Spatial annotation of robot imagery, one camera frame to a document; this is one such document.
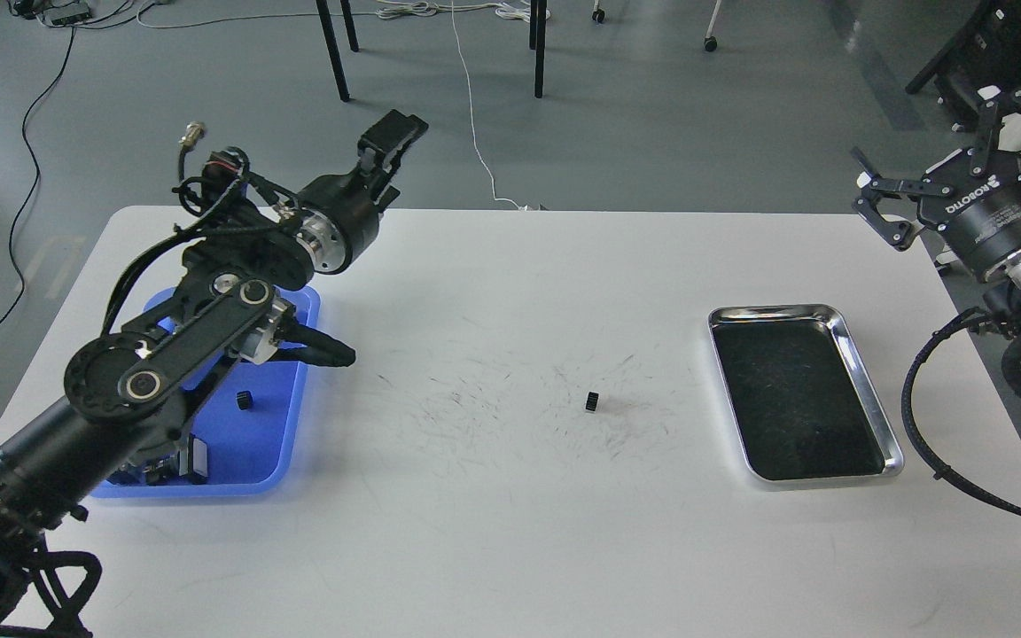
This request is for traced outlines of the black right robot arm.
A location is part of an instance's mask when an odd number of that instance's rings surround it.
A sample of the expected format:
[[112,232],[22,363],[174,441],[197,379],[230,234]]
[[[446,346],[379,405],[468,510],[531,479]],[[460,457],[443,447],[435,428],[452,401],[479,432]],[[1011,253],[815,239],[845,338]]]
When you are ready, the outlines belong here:
[[939,235],[954,257],[989,285],[990,331],[1009,342],[1001,372],[1021,397],[1021,151],[1000,147],[1010,114],[1021,118],[1021,86],[985,98],[975,141],[917,178],[886,177],[854,148],[861,171],[853,210],[900,251],[921,231]]

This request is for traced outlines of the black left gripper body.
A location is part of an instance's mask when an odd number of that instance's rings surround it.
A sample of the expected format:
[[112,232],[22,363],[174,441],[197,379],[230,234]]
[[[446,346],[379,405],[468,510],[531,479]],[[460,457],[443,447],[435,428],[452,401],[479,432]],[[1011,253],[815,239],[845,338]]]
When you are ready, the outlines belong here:
[[385,207],[372,197],[358,174],[319,176],[296,197],[307,215],[297,239],[307,247],[319,274],[348,269],[376,241]]

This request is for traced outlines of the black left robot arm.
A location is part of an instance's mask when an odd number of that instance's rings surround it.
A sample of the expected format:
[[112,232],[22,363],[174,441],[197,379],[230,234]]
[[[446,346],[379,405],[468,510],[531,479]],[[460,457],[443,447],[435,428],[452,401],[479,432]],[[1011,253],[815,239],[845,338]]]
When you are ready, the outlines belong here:
[[379,234],[404,153],[428,130],[388,112],[343,175],[292,192],[239,148],[211,153],[175,194],[194,220],[121,271],[97,338],[62,373],[56,402],[0,445],[0,637],[86,637],[100,584],[89,552],[46,544],[82,500],[121,470],[194,468],[191,428],[236,364],[348,367],[352,347],[308,327],[284,291],[351,267]]

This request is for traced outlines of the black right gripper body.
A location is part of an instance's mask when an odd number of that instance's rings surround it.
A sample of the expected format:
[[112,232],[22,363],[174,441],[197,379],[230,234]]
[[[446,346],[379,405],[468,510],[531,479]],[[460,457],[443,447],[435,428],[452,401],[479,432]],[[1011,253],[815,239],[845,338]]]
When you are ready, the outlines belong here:
[[920,198],[918,218],[985,283],[1021,250],[1021,154],[994,151],[987,166],[973,173],[976,156],[957,150],[924,173],[935,194]]

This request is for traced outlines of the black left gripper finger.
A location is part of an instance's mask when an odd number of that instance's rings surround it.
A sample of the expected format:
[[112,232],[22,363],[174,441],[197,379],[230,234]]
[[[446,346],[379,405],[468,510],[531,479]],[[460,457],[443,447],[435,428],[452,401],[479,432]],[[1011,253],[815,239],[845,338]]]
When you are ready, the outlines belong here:
[[390,110],[380,121],[364,130],[358,140],[360,169],[398,169],[402,156],[429,125],[415,114]]
[[409,146],[369,150],[369,194],[377,209],[386,209],[400,197],[400,191],[392,186],[392,180],[400,171],[402,158],[408,150]]

